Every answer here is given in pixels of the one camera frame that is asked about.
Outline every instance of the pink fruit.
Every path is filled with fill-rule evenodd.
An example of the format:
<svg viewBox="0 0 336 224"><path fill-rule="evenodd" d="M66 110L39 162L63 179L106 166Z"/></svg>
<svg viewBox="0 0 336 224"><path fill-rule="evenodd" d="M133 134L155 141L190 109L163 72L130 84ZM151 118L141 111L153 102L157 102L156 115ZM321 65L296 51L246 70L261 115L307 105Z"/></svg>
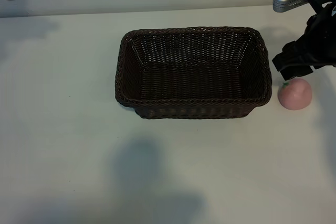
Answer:
<svg viewBox="0 0 336 224"><path fill-rule="evenodd" d="M312 98L310 84L300 78L285 82L278 94L279 102L289 110L301 110L307 107Z"/></svg>

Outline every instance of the white table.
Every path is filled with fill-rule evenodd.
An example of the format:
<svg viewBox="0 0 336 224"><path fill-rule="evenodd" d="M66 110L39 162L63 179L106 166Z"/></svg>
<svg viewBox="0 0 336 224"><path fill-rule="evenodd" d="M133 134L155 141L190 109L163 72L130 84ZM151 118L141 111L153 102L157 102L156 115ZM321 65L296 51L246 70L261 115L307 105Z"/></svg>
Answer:
<svg viewBox="0 0 336 224"><path fill-rule="evenodd" d="M145 120L114 98L123 35L247 26L272 59L309 6L0 19L0 223L332 224L336 69L306 77L313 102L273 96L243 119Z"/></svg>

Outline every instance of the basket rim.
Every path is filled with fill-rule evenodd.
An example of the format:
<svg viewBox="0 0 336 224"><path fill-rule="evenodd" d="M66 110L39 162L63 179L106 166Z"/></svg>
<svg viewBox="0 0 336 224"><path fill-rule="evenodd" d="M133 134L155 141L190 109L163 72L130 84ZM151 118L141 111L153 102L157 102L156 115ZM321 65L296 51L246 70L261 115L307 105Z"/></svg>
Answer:
<svg viewBox="0 0 336 224"><path fill-rule="evenodd" d="M244 99L232 99L232 98L207 98L207 99L133 99L128 98L127 95L121 89L122 82L122 73L123 73L123 52L125 52L125 48L129 41L132 40L135 36L139 35L168 35L168 34L182 34L182 33L242 33L242 31L246 31L248 33L252 33L259 41L261 48L263 51L260 51L260 56L262 61L265 63L266 67L263 67L263 71L261 72L264 88L263 93L258 98L244 98ZM116 100L126 107L132 108L143 108L143 107L168 107L168 106L223 106L223 105L241 105L241 106L262 106L265 105L271 98L271 73L269 69L269 60L268 60L268 51L265 46L265 42L260 35L260 32L250 28L250 27L188 27L188 28L163 28L163 29L139 29L133 30L125 34L125 36L121 40L120 51L118 56L118 64L117 64L117 73L116 73L116 81L115 81L115 98Z"/></svg>

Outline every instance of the rectangular basket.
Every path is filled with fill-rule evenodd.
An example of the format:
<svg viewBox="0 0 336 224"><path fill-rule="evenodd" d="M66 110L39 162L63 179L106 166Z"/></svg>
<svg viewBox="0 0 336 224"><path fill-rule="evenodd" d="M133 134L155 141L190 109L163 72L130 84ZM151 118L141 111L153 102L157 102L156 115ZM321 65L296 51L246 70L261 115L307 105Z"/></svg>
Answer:
<svg viewBox="0 0 336 224"><path fill-rule="evenodd" d="M142 118L242 118L271 97L268 52L243 27L136 30L121 41L115 98Z"/></svg>

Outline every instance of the black object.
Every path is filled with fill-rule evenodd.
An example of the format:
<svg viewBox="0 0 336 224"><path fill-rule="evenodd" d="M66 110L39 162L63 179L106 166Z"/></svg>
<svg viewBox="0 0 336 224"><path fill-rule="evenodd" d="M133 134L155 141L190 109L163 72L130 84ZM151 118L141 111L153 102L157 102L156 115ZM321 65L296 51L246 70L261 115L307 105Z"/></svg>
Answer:
<svg viewBox="0 0 336 224"><path fill-rule="evenodd" d="M336 65L336 0L307 0L316 14L297 41L286 44L272 60L285 80L305 76L326 65ZM325 8L322 4L332 2Z"/></svg>
<svg viewBox="0 0 336 224"><path fill-rule="evenodd" d="M121 41L115 98L147 119L241 118L269 101L271 84L252 28L137 30Z"/></svg>

